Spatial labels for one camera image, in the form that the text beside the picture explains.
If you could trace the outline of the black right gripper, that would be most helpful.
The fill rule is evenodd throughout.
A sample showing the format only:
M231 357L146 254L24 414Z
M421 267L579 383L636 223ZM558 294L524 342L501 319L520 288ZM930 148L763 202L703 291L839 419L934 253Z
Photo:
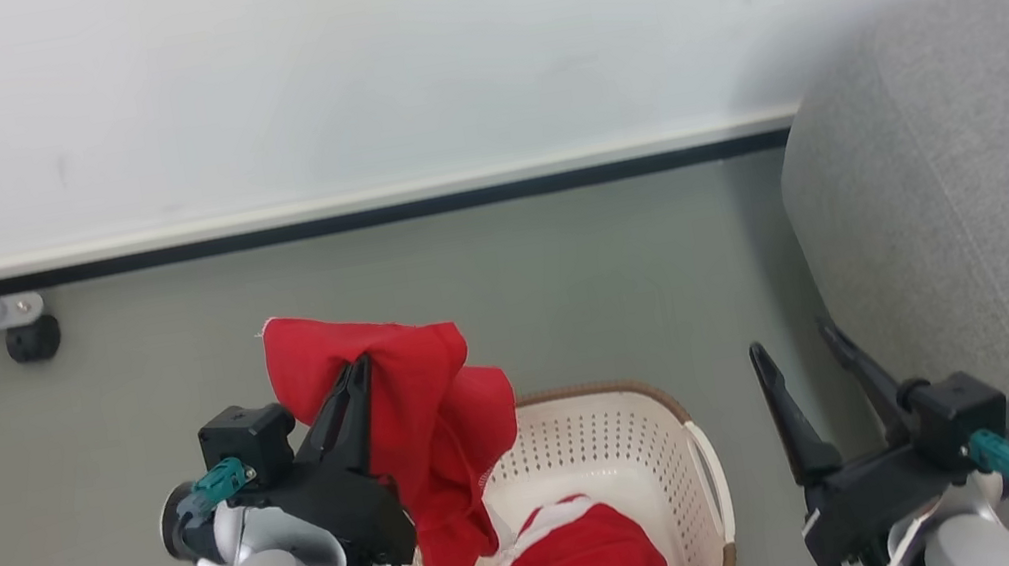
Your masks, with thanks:
M906 445L914 430L911 412L899 404L899 383L834 322L816 322L832 356L862 387L891 449L843 466L840 452L815 431L759 341L748 350L750 366L791 477L803 490L807 516L802 535L814 565L888 565L891 527L940 499L952 484L962 484L962 471L943 468Z

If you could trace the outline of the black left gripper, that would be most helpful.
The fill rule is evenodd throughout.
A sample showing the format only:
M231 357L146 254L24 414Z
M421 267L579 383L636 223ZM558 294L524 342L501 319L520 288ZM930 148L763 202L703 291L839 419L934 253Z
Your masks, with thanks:
M305 566L402 566L415 527L393 486L370 475L372 357L343 365L296 458L271 482L232 498L241 546L281 549Z

